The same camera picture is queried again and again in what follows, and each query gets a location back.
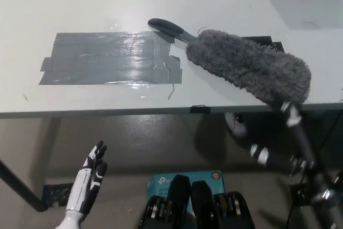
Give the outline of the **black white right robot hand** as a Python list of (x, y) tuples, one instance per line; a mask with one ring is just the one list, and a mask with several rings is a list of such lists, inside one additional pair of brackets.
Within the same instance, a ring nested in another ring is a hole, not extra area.
[(292, 102), (283, 102), (273, 105), (279, 110), (285, 120), (286, 127), (294, 137), (294, 143), (299, 149), (299, 155), (285, 156), (276, 153), (268, 147), (252, 144), (250, 156), (260, 165), (274, 169), (282, 174), (295, 175), (304, 173), (309, 177), (316, 177), (323, 173), (318, 152), (309, 140), (302, 125), (302, 116), (299, 108)]

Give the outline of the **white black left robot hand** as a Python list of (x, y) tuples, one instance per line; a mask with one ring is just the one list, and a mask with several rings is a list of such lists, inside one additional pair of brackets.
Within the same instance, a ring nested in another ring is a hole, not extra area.
[(106, 149), (104, 142), (99, 141), (88, 154), (77, 173), (66, 205), (65, 216), (57, 228), (81, 228), (82, 222), (93, 207), (107, 171), (107, 163), (102, 160)]

